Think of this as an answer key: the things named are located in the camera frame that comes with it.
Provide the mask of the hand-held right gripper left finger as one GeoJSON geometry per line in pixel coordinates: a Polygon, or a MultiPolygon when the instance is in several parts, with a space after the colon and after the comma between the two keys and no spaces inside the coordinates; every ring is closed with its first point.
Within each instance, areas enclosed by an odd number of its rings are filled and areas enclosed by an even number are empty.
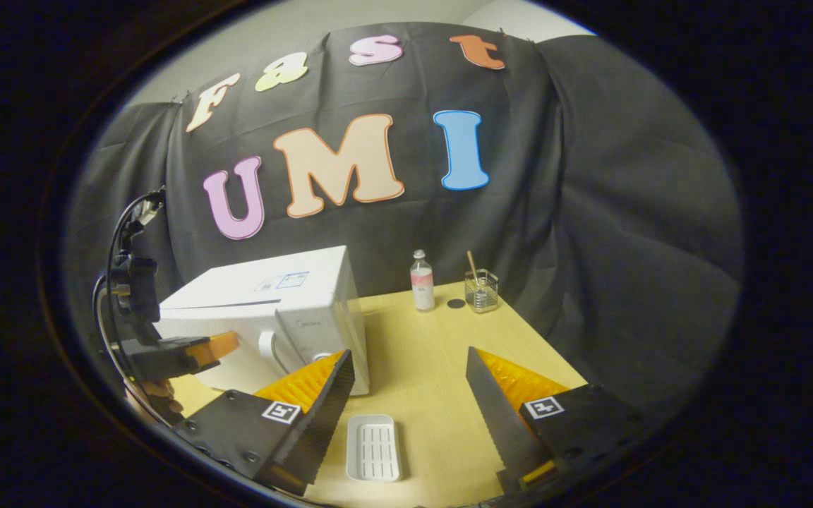
{"type": "Polygon", "coordinates": [[[240,476],[302,495],[318,475],[354,383],[352,352],[341,350],[255,394],[226,390],[174,432],[240,476]]]}

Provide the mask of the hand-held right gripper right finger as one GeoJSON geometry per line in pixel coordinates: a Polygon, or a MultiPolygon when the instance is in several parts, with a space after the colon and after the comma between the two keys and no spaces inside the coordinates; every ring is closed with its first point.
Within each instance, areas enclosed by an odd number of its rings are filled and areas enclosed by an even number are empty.
{"type": "Polygon", "coordinates": [[[574,480],[632,446],[645,418],[596,384],[567,388],[470,347],[466,380],[503,469],[507,495],[574,480]]]}

